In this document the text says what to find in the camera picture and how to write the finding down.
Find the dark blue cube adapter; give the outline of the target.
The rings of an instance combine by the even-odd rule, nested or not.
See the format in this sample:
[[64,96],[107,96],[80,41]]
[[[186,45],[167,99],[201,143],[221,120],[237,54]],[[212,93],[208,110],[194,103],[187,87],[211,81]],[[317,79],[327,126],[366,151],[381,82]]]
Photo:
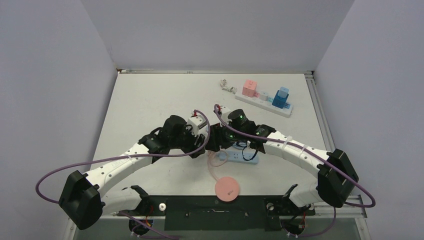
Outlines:
[[277,107],[279,109],[288,109],[291,105],[287,102],[289,94],[286,98],[281,98],[278,96],[278,91],[273,98],[271,103],[272,106]]

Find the light blue plug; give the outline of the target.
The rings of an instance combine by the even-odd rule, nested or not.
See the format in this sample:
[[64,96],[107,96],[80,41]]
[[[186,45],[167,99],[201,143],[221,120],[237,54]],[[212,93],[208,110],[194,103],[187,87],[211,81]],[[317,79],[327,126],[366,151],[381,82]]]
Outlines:
[[278,93],[277,93],[277,95],[280,97],[280,98],[286,98],[288,95],[289,95],[289,89],[288,88],[286,88],[286,87],[280,87],[280,89],[278,90]]

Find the pink cube adapter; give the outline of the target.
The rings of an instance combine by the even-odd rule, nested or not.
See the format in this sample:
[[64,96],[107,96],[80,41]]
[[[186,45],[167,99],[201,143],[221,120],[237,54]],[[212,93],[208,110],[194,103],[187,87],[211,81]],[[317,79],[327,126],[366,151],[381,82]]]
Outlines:
[[247,79],[242,87],[241,94],[246,97],[253,98],[256,93],[257,82]]

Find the pink round disc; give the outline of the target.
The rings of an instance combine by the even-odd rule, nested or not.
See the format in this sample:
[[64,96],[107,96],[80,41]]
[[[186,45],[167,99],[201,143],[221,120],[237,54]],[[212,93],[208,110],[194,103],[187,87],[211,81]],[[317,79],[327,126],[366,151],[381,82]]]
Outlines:
[[224,176],[216,181],[214,191],[219,200],[232,202],[240,193],[240,185],[234,178]]

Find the white power strip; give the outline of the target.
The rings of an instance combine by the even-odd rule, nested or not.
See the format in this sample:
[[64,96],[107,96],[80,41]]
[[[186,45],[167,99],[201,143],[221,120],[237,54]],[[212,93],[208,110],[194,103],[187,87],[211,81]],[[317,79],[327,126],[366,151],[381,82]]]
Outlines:
[[292,111],[293,111],[293,106],[290,103],[287,103],[285,107],[283,108],[278,108],[276,106],[272,105],[272,97],[269,97],[267,99],[267,101],[261,100],[258,97],[249,97],[249,96],[245,96],[242,95],[240,92],[236,92],[234,94],[234,98],[242,101],[244,103],[247,103],[249,105],[258,107],[260,109],[269,111],[271,113],[289,118],[292,115]]

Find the blue power strip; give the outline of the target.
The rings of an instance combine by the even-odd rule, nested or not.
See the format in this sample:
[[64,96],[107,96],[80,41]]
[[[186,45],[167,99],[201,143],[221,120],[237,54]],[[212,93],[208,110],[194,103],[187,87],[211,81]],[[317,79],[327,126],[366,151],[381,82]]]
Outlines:
[[227,161],[231,163],[250,164],[257,165],[259,163],[259,155],[255,155],[255,152],[244,151],[241,149],[229,148],[224,151],[217,153],[217,157],[220,161]]

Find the small white plug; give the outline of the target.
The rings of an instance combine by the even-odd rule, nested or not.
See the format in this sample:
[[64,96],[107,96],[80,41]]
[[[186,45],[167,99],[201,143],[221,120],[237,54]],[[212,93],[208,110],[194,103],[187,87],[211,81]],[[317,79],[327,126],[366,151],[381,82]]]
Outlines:
[[268,92],[266,92],[266,91],[260,91],[259,92],[259,99],[261,101],[267,102],[268,101],[268,98],[269,98]]

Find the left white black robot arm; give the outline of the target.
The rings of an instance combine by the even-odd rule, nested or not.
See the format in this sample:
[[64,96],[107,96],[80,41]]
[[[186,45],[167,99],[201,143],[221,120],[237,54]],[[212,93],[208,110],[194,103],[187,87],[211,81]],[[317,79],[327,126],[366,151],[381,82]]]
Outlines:
[[106,160],[93,170],[72,172],[58,204],[80,230],[91,227],[104,214],[131,210],[143,215],[148,211],[149,201],[141,187],[109,191],[139,169],[170,157],[171,150],[181,150],[182,157],[193,159],[204,154],[209,131],[209,120],[197,110],[188,119],[171,115],[162,127],[143,136],[122,155]]

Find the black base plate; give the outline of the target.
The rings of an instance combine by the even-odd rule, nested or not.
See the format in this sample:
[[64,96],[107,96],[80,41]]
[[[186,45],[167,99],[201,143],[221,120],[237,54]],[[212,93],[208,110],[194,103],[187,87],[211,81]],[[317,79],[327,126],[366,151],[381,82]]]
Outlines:
[[310,207],[297,207],[282,195],[239,195],[224,202],[213,195],[150,195],[134,210],[120,214],[132,217],[164,217],[166,231],[279,231],[314,216]]

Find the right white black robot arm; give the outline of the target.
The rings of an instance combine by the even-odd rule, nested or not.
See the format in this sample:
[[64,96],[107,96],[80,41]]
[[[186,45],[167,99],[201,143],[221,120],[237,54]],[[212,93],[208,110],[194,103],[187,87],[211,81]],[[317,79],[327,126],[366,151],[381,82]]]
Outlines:
[[347,204],[347,198],[359,178],[345,152],[333,152],[310,147],[283,135],[265,124],[255,124],[242,109],[225,111],[214,105],[219,122],[212,125],[207,150],[217,152],[244,143],[257,152],[279,157],[310,173],[315,180],[304,185],[294,184],[283,199],[282,207],[289,214],[302,207],[325,202],[334,208]]

